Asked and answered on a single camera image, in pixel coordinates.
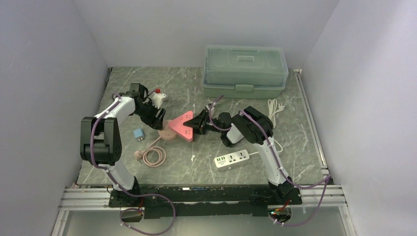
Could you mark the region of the round pink socket hub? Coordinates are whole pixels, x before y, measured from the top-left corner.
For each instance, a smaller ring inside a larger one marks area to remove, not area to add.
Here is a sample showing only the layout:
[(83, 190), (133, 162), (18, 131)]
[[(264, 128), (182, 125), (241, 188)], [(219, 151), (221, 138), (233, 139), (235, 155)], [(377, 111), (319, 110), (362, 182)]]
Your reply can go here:
[(171, 141), (178, 136), (177, 133), (169, 127), (169, 122), (171, 122), (171, 120), (163, 121), (162, 130), (158, 130), (159, 136), (165, 141)]

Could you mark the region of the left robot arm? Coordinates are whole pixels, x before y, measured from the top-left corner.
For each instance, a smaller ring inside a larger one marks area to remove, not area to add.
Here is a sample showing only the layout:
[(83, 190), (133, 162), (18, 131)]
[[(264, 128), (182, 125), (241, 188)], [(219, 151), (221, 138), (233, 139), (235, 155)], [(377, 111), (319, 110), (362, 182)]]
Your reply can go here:
[(137, 115), (154, 130), (162, 130), (166, 110), (162, 108), (168, 97), (158, 88), (149, 91), (140, 83), (132, 83), (124, 93), (114, 93), (113, 102), (102, 112), (81, 120), (80, 156), (102, 170), (121, 191), (122, 200), (130, 207), (141, 200), (137, 179), (121, 161), (122, 142), (119, 126), (129, 116)]

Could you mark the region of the white power strip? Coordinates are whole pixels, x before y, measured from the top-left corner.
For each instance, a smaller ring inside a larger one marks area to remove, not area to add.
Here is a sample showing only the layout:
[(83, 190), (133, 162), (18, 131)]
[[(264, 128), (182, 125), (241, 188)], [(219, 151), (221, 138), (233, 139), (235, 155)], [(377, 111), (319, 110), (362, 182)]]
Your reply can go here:
[(246, 163), (250, 159), (250, 154), (247, 150), (232, 152), (214, 158), (214, 163), (218, 169), (231, 169), (232, 167)]

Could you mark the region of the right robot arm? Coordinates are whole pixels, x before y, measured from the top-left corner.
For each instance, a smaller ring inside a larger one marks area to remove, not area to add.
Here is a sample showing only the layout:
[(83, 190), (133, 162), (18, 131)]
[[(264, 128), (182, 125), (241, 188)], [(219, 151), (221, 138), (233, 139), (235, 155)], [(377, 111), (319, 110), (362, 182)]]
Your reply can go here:
[(224, 146), (233, 147), (242, 139), (251, 143), (261, 157), (268, 176), (269, 195), (253, 194), (255, 199), (273, 200), (277, 204), (288, 201), (300, 204), (299, 189), (283, 167), (273, 137), (272, 121), (252, 106), (232, 116), (222, 112), (213, 118), (211, 108), (205, 108), (197, 116), (183, 123), (193, 133), (205, 135), (208, 131), (219, 132)]

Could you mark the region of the pink triangular socket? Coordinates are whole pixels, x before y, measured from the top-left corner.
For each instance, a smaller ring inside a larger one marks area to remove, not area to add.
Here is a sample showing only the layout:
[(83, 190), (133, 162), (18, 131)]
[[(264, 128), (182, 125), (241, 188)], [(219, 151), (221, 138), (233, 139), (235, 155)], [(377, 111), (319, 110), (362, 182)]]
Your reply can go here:
[(193, 141), (193, 128), (185, 125), (186, 121), (192, 120), (194, 117), (193, 111), (188, 111), (183, 115), (168, 122), (168, 127), (174, 131), (178, 136), (187, 142)]

